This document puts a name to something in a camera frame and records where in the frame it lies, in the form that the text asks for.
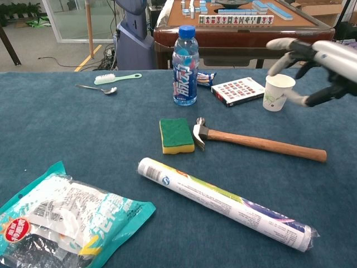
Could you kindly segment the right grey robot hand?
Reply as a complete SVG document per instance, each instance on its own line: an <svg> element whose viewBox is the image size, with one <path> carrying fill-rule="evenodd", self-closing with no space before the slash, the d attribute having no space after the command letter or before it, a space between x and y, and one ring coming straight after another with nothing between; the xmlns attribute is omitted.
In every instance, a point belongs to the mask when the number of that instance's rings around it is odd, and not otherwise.
<svg viewBox="0 0 357 268"><path fill-rule="evenodd" d="M314 107L332 99L340 99L350 94L356 96L356 50L338 42L319 40L308 44L292 37L283 37L269 41L266 47L270 50L287 52L268 70L268 78L277 76L298 61L305 64L295 78L302 78L311 68L322 67L328 72L330 86L314 94L302 96L292 90L283 94L291 102L303 107Z"/></svg>

